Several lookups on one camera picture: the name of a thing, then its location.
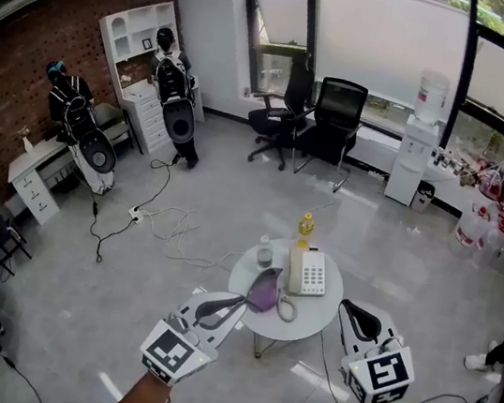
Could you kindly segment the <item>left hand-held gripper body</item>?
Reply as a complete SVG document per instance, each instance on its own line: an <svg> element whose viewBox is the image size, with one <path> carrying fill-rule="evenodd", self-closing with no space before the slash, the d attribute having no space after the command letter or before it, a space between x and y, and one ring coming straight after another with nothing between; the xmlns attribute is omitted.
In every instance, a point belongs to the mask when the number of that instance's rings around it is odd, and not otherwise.
<svg viewBox="0 0 504 403"><path fill-rule="evenodd" d="M142 364L169 387L215 362L217 348L232 332L200 328L195 311L205 292L193 294L167 318L160 319L141 344Z"/></svg>

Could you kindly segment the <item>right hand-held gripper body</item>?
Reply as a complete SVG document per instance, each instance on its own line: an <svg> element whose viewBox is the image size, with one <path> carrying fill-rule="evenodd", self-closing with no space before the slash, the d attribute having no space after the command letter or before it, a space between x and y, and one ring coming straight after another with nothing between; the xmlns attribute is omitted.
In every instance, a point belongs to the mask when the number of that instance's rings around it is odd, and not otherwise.
<svg viewBox="0 0 504 403"><path fill-rule="evenodd" d="M344 383L359 403L393 403L402 399L415 380L410 348L403 344L386 311L366 302L352 302L375 315L382 328L377 342L352 340L341 333Z"/></svg>

